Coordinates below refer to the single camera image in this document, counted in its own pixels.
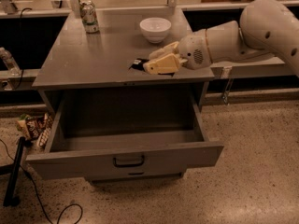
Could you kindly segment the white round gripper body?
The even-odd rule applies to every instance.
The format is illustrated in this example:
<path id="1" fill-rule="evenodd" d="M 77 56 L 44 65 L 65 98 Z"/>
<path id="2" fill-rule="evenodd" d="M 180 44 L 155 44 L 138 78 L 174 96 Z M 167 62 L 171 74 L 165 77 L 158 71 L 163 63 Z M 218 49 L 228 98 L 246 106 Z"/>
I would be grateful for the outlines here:
<path id="1" fill-rule="evenodd" d="M 196 70 L 211 65 L 205 32 L 194 32 L 178 42 L 178 53 L 186 60 L 185 66 Z"/>

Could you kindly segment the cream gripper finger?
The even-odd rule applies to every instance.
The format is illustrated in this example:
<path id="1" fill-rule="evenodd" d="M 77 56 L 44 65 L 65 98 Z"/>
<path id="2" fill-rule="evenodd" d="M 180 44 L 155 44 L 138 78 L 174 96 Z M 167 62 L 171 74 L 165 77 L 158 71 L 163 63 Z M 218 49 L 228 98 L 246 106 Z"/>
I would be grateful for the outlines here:
<path id="1" fill-rule="evenodd" d="M 176 73 L 188 60 L 179 54 L 170 53 L 161 58 L 149 60 L 143 64 L 144 70 L 151 75 L 164 75 Z"/>
<path id="2" fill-rule="evenodd" d="M 155 51 L 153 51 L 150 55 L 149 55 L 149 59 L 153 60 L 156 58 L 159 58 L 161 56 L 167 55 L 169 53 L 174 53 L 177 54 L 178 53 L 178 41 L 176 42 L 172 42 L 160 49 L 157 49 Z"/>

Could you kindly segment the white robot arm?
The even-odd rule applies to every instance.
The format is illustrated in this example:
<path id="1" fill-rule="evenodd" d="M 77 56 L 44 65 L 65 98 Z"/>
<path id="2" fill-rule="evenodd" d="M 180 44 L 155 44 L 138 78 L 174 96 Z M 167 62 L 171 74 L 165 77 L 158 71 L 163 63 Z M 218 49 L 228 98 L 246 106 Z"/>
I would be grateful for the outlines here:
<path id="1" fill-rule="evenodd" d="M 239 21 L 201 29 L 153 51 L 142 68 L 149 74 L 173 74 L 213 63 L 245 63 L 277 56 L 299 75 L 299 20 L 277 0 L 255 0 Z"/>

